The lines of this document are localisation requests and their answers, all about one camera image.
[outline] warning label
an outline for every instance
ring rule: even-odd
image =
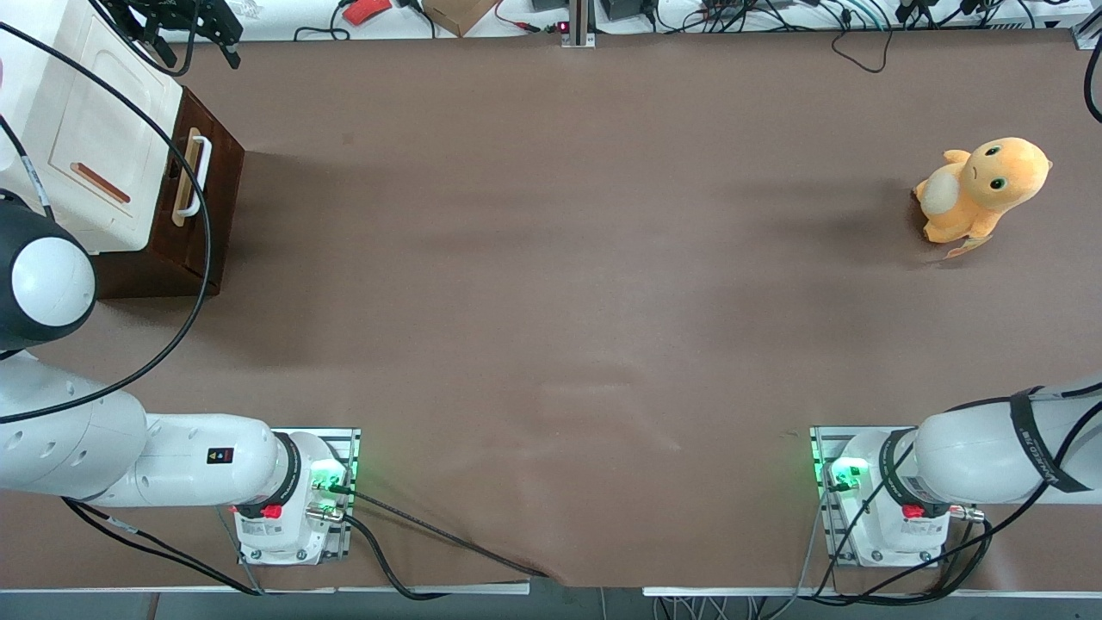
[[[241,532],[249,536],[277,536],[283,533],[283,526],[278,523],[241,521]]]
[[[940,534],[944,529],[944,525],[929,519],[905,519],[903,522],[903,533],[910,536],[929,536],[931,534]]]

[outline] plush toy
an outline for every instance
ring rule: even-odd
[[[975,249],[991,238],[998,218],[1034,197],[1052,162],[1022,138],[993,140],[969,153],[946,151],[946,165],[915,187],[915,197],[929,219],[927,240],[950,242],[968,237],[946,258]]]

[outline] drawer handle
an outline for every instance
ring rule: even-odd
[[[193,188],[195,193],[192,194],[192,204],[190,204],[187,208],[182,208],[176,211],[176,215],[180,215],[181,217],[191,217],[199,211],[199,196],[197,194],[203,191],[203,187],[206,186],[206,173],[210,168],[210,153],[214,151],[214,149],[210,148],[210,140],[207,139],[206,135],[195,135],[192,140],[198,142],[199,146],[203,148],[203,152],[199,154],[198,170],[195,171],[195,175],[199,181],[199,186]]]

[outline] red object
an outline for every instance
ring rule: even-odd
[[[390,8],[390,0],[356,0],[342,13],[345,21],[359,25]]]
[[[903,518],[904,519],[922,519],[926,516],[926,511],[922,507],[915,504],[906,504],[903,507]]]

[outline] cable connector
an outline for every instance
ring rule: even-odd
[[[341,523],[344,521],[344,514],[343,510],[333,507],[323,507],[321,504],[310,504],[306,507],[306,516],[328,521],[329,523]]]
[[[347,487],[344,487],[344,486],[341,486],[341,485],[328,485],[328,486],[325,486],[325,487],[320,487],[320,489],[328,491],[329,493],[336,493],[338,496],[352,496],[353,494],[352,489],[349,489]]]
[[[983,523],[987,519],[987,515],[980,509],[958,505],[949,507],[949,516],[969,523]]]

